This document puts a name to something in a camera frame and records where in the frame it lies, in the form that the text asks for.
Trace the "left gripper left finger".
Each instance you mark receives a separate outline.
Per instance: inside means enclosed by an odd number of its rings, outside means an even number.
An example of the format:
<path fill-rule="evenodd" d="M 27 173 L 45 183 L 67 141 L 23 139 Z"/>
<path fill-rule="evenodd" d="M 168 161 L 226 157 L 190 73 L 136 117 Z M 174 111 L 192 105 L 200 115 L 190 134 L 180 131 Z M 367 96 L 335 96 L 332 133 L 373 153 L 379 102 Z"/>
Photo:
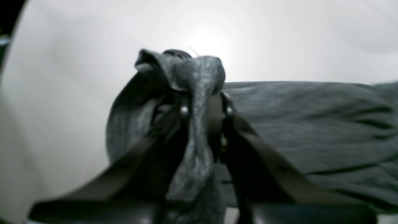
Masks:
<path fill-rule="evenodd" d="M 88 184 L 36 203 L 29 224 L 161 224 L 165 196 L 187 143 L 188 98 L 181 98 L 125 155 Z"/>

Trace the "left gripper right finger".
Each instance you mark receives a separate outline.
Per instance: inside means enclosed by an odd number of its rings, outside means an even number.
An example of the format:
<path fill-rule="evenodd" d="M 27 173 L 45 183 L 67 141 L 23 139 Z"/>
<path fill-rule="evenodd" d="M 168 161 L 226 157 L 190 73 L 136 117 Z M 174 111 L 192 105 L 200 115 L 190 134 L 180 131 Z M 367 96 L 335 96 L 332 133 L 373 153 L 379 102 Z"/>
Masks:
<path fill-rule="evenodd" d="M 239 224 L 376 224 L 364 203 L 317 187 L 261 140 L 225 93 L 210 97 L 214 160 L 227 166 Z"/>

